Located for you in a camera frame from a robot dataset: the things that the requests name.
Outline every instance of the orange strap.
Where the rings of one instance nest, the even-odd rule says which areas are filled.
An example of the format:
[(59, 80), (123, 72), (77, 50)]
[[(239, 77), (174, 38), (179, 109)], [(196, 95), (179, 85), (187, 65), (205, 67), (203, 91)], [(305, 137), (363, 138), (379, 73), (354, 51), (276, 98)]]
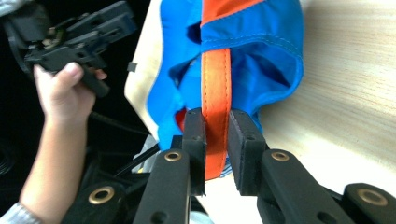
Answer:
[(205, 118), (207, 141), (206, 180), (219, 177), (224, 168), (230, 109), (230, 50), (205, 52), (202, 58), (202, 114)]
[(230, 16), (263, 0), (204, 0), (202, 24)]

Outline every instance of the brass grommet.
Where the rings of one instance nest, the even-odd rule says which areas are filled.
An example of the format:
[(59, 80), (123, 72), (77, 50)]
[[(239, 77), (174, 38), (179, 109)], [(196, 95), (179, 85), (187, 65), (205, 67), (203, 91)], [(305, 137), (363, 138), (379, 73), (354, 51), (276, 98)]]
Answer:
[(386, 206), (388, 204), (387, 198), (372, 189), (358, 189), (358, 195), (362, 200), (372, 205)]
[(91, 204), (102, 204), (110, 201), (110, 199), (113, 198), (113, 196), (114, 196), (114, 189), (110, 186), (105, 186), (94, 190), (90, 194), (88, 201)]
[(283, 152), (273, 152), (273, 153), (271, 153), (271, 156), (276, 161), (288, 161), (289, 160), (288, 154), (283, 153)]
[(181, 159), (181, 154), (178, 152), (168, 152), (165, 154), (165, 159), (167, 161), (179, 161)]

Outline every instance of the wooden surface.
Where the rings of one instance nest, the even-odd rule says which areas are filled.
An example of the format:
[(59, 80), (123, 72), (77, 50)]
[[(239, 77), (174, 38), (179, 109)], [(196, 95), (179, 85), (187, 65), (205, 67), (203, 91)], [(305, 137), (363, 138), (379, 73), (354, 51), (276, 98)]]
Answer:
[[(152, 0), (125, 95), (156, 133), (144, 104), (162, 58), (160, 0)], [(301, 86), (262, 109), (270, 147), (294, 153), (323, 186), (376, 185), (396, 196), (396, 2), (303, 0)], [(137, 88), (128, 82), (137, 83)], [(254, 198), (231, 176), (206, 183), (200, 198), (215, 223), (261, 223)]]

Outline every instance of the human hand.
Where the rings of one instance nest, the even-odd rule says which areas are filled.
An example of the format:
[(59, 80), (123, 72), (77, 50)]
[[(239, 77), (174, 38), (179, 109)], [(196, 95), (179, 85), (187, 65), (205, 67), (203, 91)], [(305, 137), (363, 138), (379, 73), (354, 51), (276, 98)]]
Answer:
[[(98, 79), (107, 74), (96, 70)], [(35, 65), (35, 84), (46, 120), (55, 123), (82, 122), (91, 113), (95, 95), (80, 80), (83, 70), (77, 63), (69, 63), (53, 75)]]

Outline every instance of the gray sleeve cuff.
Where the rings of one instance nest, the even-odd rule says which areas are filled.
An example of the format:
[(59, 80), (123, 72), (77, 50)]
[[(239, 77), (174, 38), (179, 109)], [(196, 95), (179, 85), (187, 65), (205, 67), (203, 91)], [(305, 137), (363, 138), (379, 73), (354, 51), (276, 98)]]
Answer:
[(0, 224), (41, 224), (41, 221), (20, 203), (15, 203), (2, 217)]

